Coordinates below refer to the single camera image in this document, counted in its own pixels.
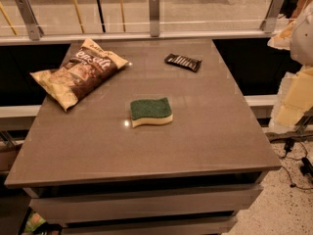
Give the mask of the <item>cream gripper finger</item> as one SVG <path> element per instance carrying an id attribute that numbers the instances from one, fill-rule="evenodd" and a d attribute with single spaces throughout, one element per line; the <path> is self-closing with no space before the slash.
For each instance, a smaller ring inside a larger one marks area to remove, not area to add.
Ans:
<path id="1" fill-rule="evenodd" d="M 289 23 L 278 34 L 271 37 L 267 42 L 267 45 L 271 48 L 278 50 L 290 50 L 291 49 L 291 34 L 293 31 L 295 21 Z"/>
<path id="2" fill-rule="evenodd" d="M 313 67 L 303 66 L 297 73 L 287 72 L 279 87 L 269 128 L 275 133 L 286 133 L 312 108 Z"/>

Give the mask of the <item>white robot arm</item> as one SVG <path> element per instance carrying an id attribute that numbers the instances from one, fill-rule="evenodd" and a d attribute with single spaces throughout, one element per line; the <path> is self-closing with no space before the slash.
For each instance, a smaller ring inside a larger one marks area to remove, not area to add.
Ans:
<path id="1" fill-rule="evenodd" d="M 297 73 L 286 72 L 282 78 L 269 127 L 273 132 L 292 130 L 313 107 L 313 3 L 310 3 L 267 45 L 289 50 L 291 58 L 301 64 Z"/>

